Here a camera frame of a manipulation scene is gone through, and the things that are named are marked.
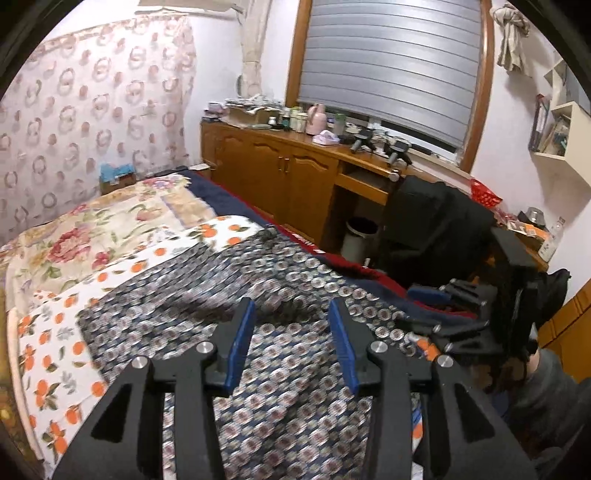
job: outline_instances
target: hanging cloth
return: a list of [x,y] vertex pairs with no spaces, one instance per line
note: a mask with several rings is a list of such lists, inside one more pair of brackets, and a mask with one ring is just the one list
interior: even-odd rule
[[530,22],[509,2],[501,8],[491,8],[492,18],[503,29],[501,52],[496,64],[508,72],[513,70],[529,76],[521,39],[530,34]]
[[242,21],[242,88],[245,98],[262,93],[261,56],[271,0],[250,0]]

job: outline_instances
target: trash can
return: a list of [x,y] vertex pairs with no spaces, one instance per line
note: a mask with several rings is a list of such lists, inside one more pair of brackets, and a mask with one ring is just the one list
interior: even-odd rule
[[340,254],[350,262],[363,265],[368,245],[378,233],[378,224],[364,217],[353,217],[347,221],[347,230]]

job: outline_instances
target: window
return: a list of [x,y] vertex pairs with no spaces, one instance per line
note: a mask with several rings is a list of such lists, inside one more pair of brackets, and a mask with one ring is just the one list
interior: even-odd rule
[[[480,0],[301,2],[309,12],[295,100],[380,119],[450,152],[467,150],[475,99],[489,94],[480,85],[487,43]],[[290,83],[297,70],[290,67]]]

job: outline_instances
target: clear plastic bottle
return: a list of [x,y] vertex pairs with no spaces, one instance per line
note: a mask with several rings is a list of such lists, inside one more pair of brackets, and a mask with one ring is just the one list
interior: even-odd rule
[[548,238],[544,241],[540,250],[538,251],[540,257],[545,262],[549,262],[556,249],[558,248],[558,244],[562,240],[562,236],[564,234],[564,219],[560,217],[558,221],[554,224],[554,226],[550,229],[550,234]]

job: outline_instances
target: pink thermos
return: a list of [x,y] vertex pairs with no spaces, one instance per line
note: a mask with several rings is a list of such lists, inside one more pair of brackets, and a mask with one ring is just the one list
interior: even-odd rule
[[317,103],[308,110],[306,133],[318,135],[322,130],[326,130],[326,108],[322,103]]

